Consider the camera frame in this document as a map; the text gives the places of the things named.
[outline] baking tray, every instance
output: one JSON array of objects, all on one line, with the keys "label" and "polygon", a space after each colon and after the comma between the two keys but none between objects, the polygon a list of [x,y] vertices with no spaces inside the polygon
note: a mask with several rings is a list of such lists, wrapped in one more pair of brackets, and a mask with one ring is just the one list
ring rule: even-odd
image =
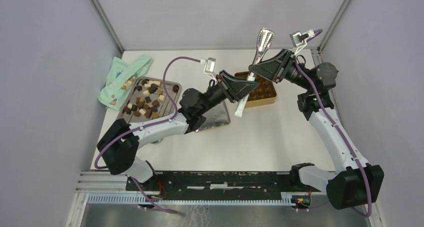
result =
[{"label": "baking tray", "polygon": [[[159,101],[159,107],[157,108],[157,113],[159,114],[160,117],[163,116],[167,116],[170,115],[172,113],[174,113],[174,107],[170,101],[170,99],[168,98],[168,96],[165,94],[165,90],[164,90],[164,83],[162,81],[162,79],[157,79],[157,78],[149,78],[149,77],[140,77],[138,79],[135,80],[135,84],[132,87],[132,89],[130,90],[131,93],[128,95],[128,97],[126,98],[125,101],[125,105],[122,106],[122,108],[119,111],[119,114],[117,116],[116,119],[124,119],[127,123],[139,123],[139,122],[144,122],[144,121],[148,121],[148,120],[152,120],[153,118],[147,118],[144,115],[141,115],[139,117],[134,116],[133,111],[131,111],[130,114],[127,114],[124,112],[124,107],[127,106],[129,103],[135,105],[136,104],[136,99],[137,97],[140,97],[141,99],[144,99],[145,96],[143,95],[143,91],[147,90],[146,87],[144,87],[144,85],[142,85],[142,81],[143,80],[148,80],[148,81],[159,81],[160,82],[160,86],[157,88],[156,92],[151,93],[149,95],[151,102],[150,103],[146,103],[147,105],[149,105],[150,107],[152,107],[152,102],[154,100],[159,100],[159,95],[158,95],[158,91],[161,90],[163,91],[163,95],[165,96],[165,100]],[[177,85],[178,86],[178,91],[175,93],[173,92],[173,86]],[[137,86],[141,86],[142,89],[140,91],[138,91],[136,88]],[[168,91],[168,93],[171,95],[171,98],[177,102],[178,98],[180,97],[182,88],[181,88],[181,84],[179,83],[175,83],[175,82],[171,82],[171,81],[167,81],[166,82],[166,86],[165,86],[166,90]]]},{"label": "baking tray", "polygon": [[203,116],[206,121],[196,130],[196,132],[206,131],[230,124],[230,115],[228,114],[227,105],[222,101],[217,106],[211,108]]}]

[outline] black cable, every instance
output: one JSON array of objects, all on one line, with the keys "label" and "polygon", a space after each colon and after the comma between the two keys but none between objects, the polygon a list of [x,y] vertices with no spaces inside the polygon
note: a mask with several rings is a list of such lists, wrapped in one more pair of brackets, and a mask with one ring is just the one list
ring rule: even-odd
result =
[{"label": "black cable", "polygon": [[303,64],[306,65],[306,59],[303,55],[299,54],[298,56],[296,56],[296,60],[299,64],[301,64],[301,62],[299,61],[299,57],[301,57],[303,59]]}]

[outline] chocolate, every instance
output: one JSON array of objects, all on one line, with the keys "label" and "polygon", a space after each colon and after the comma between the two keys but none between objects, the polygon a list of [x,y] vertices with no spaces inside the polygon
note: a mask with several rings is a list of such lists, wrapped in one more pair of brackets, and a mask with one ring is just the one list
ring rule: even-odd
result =
[{"label": "chocolate", "polygon": [[172,92],[177,93],[180,87],[176,84],[172,87]]},{"label": "chocolate", "polygon": [[137,107],[139,108],[139,109],[141,109],[141,108],[143,108],[143,106],[145,105],[145,102],[144,102],[144,100],[143,101],[141,101],[141,102],[138,102],[138,104],[137,104]]},{"label": "chocolate", "polygon": [[272,84],[266,84],[266,85],[265,85],[265,90],[266,90],[266,91],[273,91],[273,90],[274,90],[274,87],[273,87],[273,85],[272,85]]},{"label": "chocolate", "polygon": [[130,108],[128,108],[127,106],[125,106],[125,107],[123,108],[123,112],[125,112],[125,113],[127,113],[127,114],[129,115],[129,114],[131,114],[131,109],[130,109]]},{"label": "chocolate", "polygon": [[276,97],[276,96],[277,96],[277,93],[275,91],[267,91],[266,92],[267,98],[273,98],[273,97]]},{"label": "chocolate", "polygon": [[157,85],[157,84],[155,84],[155,83],[152,83],[152,84],[150,85],[150,89],[152,89],[152,90],[156,91],[156,90],[158,89],[158,85]]},{"label": "chocolate", "polygon": [[267,94],[265,92],[262,92],[262,93],[258,93],[257,94],[257,99],[258,100],[262,100],[262,99],[265,99],[265,98],[267,98]]},{"label": "chocolate", "polygon": [[259,87],[256,88],[257,93],[263,93],[264,91],[265,91],[265,88],[262,84],[259,85]]},{"label": "chocolate", "polygon": [[150,109],[146,110],[146,113],[144,114],[147,118],[150,118],[152,116],[152,111]]}]

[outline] wire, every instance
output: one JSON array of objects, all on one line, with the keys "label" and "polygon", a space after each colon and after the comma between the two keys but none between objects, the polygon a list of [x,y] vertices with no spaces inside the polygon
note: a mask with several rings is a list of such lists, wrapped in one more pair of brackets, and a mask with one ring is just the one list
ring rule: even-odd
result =
[{"label": "wire", "polygon": [[[162,82],[163,82],[163,85],[164,86],[166,86],[166,81],[165,81],[165,78],[166,78],[166,76],[167,76],[167,72],[168,72],[168,69],[170,68],[170,66],[175,62],[175,61],[177,61],[177,60],[182,60],[182,59],[185,59],[185,60],[190,60],[190,61],[194,61],[194,62],[198,62],[198,63],[200,63],[200,60],[199,59],[195,59],[195,58],[190,58],[190,57],[186,57],[186,56],[180,56],[180,57],[176,57],[176,58],[174,58],[173,60],[171,60],[170,62],[169,62],[169,64],[166,66],[166,68],[165,68],[165,71],[163,72],[163,78],[162,78]],[[166,123],[166,122],[169,122],[170,120],[173,120],[177,115],[178,115],[178,107],[177,107],[177,104],[175,103],[175,101],[172,99],[172,97],[171,97],[171,95],[168,93],[168,90],[167,90],[167,88],[164,88],[164,90],[165,90],[165,94],[166,94],[166,96],[168,97],[168,99],[171,101],[171,103],[172,103],[172,105],[174,106],[174,109],[175,109],[175,111],[174,111],[174,113],[173,113],[173,115],[169,118],[169,119],[164,119],[164,120],[161,120],[161,121],[157,121],[157,122],[153,122],[153,123],[148,123],[148,124],[145,124],[145,125],[143,125],[143,126],[140,126],[140,127],[136,127],[136,128],[134,128],[134,129],[130,129],[130,130],[128,130],[128,131],[126,131],[126,132],[124,132],[123,134],[120,134],[118,137],[116,137],[116,138],[114,138],[111,142],[109,142],[101,151],[100,151],[100,153],[97,155],[97,157],[95,158],[95,161],[94,161],[94,167],[96,168],[96,169],[98,169],[98,170],[103,170],[103,169],[106,169],[107,168],[107,166],[99,166],[99,160],[100,160],[100,158],[103,156],[103,154],[115,143],[115,142],[117,142],[117,141],[119,141],[120,139],[122,139],[124,136],[126,136],[126,135],[129,135],[129,134],[131,134],[131,133],[133,133],[133,132],[136,132],[136,131],[141,131],[142,129],[145,129],[145,128],[147,128],[147,127],[151,127],[151,126],[155,126],[155,125],[159,125],[159,124],[162,124],[162,123]],[[154,207],[156,207],[156,208],[145,208],[146,210],[149,210],[149,211],[163,211],[163,212],[166,212],[166,213],[169,213],[169,214],[177,214],[178,213],[178,211],[176,211],[176,210],[173,210],[173,209],[165,209],[165,208],[162,208],[162,207],[160,207],[159,205],[157,205],[157,204],[155,204],[150,198],[148,198],[147,197],[147,195],[144,193],[144,191],[143,191],[143,189],[142,189],[142,187],[139,185],[139,182],[134,178],[134,177],[131,177],[130,176],[130,178],[132,179],[132,181],[135,183],[135,185],[137,186],[137,188],[138,188],[138,190],[141,192],[141,194],[144,196],[144,198],[147,200],[147,201],[149,201],[150,202],[150,204],[152,204]]]},{"label": "wire", "polygon": [[[315,33],[315,37],[317,37],[319,34],[322,33],[322,29],[320,30],[320,32]],[[365,184],[365,191],[366,191],[366,199],[367,199],[367,204],[368,204],[368,210],[366,213],[362,213],[359,210],[357,210],[355,207],[352,207],[352,209],[354,211],[356,211],[358,214],[360,214],[363,217],[370,217],[371,216],[371,208],[372,208],[372,200],[371,200],[371,190],[370,190],[370,183],[368,182],[368,178],[367,175],[365,174],[365,170],[361,165],[361,162],[358,160],[357,155],[355,154],[354,149],[352,148],[351,144],[349,143],[348,139],[346,138],[345,134],[343,133],[342,129],[340,129],[340,127],[336,124],[336,122],[334,121],[333,118],[331,118],[331,116],[329,115],[329,113],[327,112],[327,110],[324,108],[324,104],[321,101],[321,97],[320,97],[320,93],[317,90],[317,87],[315,86],[314,82],[312,81],[312,79],[302,70],[302,68],[299,66],[298,60],[295,59],[294,61],[297,70],[307,79],[307,81],[309,82],[310,86],[313,89],[313,92],[316,95],[316,99],[318,100],[318,104],[319,107],[321,107],[322,112],[324,113],[324,115],[327,117],[327,119],[331,122],[331,124],[334,126],[334,128],[337,130],[337,132],[340,134],[341,138],[343,139],[344,143],[346,144],[347,148],[350,151],[350,154],[352,155],[353,159],[355,160],[356,164],[359,167],[359,171],[362,174],[362,178],[363,178],[363,182]]]},{"label": "wire", "polygon": [[178,214],[178,211],[169,209],[169,208],[162,208],[159,205],[155,204],[153,200],[151,200],[149,197],[147,197],[146,193],[143,191],[142,187],[140,186],[139,182],[134,178],[130,177],[134,184],[137,186],[138,190],[141,192],[141,194],[144,196],[144,198],[154,207],[156,208],[144,208],[146,211],[163,211],[168,214]]}]

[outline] milk chocolate piece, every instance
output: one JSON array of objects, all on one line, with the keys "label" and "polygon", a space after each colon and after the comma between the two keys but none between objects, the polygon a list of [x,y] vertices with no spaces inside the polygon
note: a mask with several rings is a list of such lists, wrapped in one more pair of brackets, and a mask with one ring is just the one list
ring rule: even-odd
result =
[{"label": "milk chocolate piece", "polygon": [[267,94],[265,92],[258,93],[257,97],[258,97],[257,98],[258,100],[262,100],[262,99],[265,99],[267,97]]},{"label": "milk chocolate piece", "polygon": [[144,114],[147,118],[150,118],[152,116],[152,111],[150,109],[146,110],[146,113]]},{"label": "milk chocolate piece", "polygon": [[264,92],[265,91],[265,88],[264,88],[264,86],[261,84],[261,85],[259,85],[259,87],[257,87],[256,88],[256,92],[257,93],[262,93],[262,92]]},{"label": "milk chocolate piece", "polygon": [[145,101],[143,100],[143,101],[138,102],[137,107],[139,109],[141,109],[141,108],[143,108],[144,105],[145,105]]},{"label": "milk chocolate piece", "polygon": [[265,85],[265,90],[266,91],[273,91],[274,90],[273,85],[272,84],[266,84]]},{"label": "milk chocolate piece", "polygon": [[174,93],[177,93],[179,89],[180,89],[180,87],[178,87],[178,85],[174,85],[174,86],[172,87],[172,91],[173,91]]},{"label": "milk chocolate piece", "polygon": [[130,108],[128,108],[127,106],[125,106],[125,107],[123,108],[123,111],[124,111],[125,113],[127,113],[127,114],[131,114],[131,109],[130,109]]},{"label": "milk chocolate piece", "polygon": [[267,91],[266,92],[267,98],[273,98],[273,97],[276,97],[276,96],[277,96],[277,93],[275,91]]}]

